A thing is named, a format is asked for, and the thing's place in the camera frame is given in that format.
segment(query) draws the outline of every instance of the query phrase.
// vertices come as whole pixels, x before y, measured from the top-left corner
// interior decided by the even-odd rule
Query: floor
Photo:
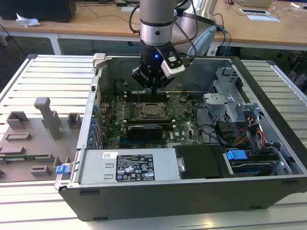
[[[12,40],[7,37],[7,40],[7,47],[0,46],[0,91],[25,60],[25,56],[15,44],[14,40],[26,54],[53,54],[51,42],[48,39],[14,37],[14,40]],[[139,43],[133,43],[132,46],[129,46],[127,42],[120,41],[61,39],[60,44],[65,55],[93,55],[98,52],[108,54],[140,53]],[[240,49],[240,53],[241,59],[273,60],[286,74],[292,69],[291,63],[293,62],[293,55],[291,55],[292,52],[290,51],[283,51],[280,58],[277,57],[280,50],[242,48]],[[238,49],[232,49],[227,55],[237,56],[237,54]]]

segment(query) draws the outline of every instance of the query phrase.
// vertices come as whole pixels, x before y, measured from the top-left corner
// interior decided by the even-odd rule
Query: blue latch
[[[232,150],[229,150],[226,154],[229,160],[247,160],[248,159],[244,150],[232,149]]]
[[[63,174],[63,175],[67,175],[68,174],[68,165],[59,165],[56,169],[56,174]]]

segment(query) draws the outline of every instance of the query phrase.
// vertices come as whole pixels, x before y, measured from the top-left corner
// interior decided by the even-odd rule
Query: aluminum extrusion table
[[[36,97],[50,97],[60,117],[83,114],[93,74],[92,56],[38,55],[26,59],[0,94],[0,135],[11,111],[40,117]],[[274,64],[243,61],[273,104],[307,147],[307,97]],[[246,88],[247,97],[252,98]],[[0,184],[0,229],[76,228],[84,230],[192,230],[307,228],[307,193],[293,194],[267,210],[238,211],[175,217],[82,222],[57,193],[54,181]]]

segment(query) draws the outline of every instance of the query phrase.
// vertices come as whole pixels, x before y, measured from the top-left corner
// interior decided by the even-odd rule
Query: power supply label
[[[116,160],[116,180],[154,181],[154,160],[148,155],[118,155]]]

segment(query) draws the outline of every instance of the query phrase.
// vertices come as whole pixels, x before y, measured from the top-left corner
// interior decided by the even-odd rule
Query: blue cable
[[[229,35],[228,35],[228,32],[227,32],[227,33],[225,32],[225,34],[226,34],[226,36],[227,36],[227,46],[226,46],[226,50],[225,50],[225,52],[224,52],[224,54],[223,54],[223,57],[225,56],[226,52],[228,51],[228,48],[229,48],[229,45],[230,45],[230,43],[229,43]]]
[[[217,25],[217,27],[219,27],[222,30],[222,32],[227,36],[227,46],[226,46],[226,50],[225,50],[225,52],[223,54],[223,56],[225,56],[226,52],[228,51],[229,45],[230,45],[230,43],[229,43],[229,35],[228,35],[228,32],[224,28],[222,28],[220,25],[218,25],[218,24],[215,24],[215,25]]]

